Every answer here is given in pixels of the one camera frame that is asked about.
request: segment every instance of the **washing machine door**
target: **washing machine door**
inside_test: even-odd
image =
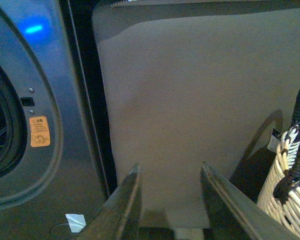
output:
[[[26,144],[27,127],[22,106],[0,67],[0,177],[17,166]]]
[[[38,194],[59,165],[62,126],[44,71],[0,11],[0,209]]]
[[[65,28],[58,1],[0,0],[0,240],[73,238],[106,199]]]

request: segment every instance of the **warning sticker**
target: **warning sticker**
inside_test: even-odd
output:
[[[50,131],[45,116],[30,117],[31,147],[45,147],[50,145]]]

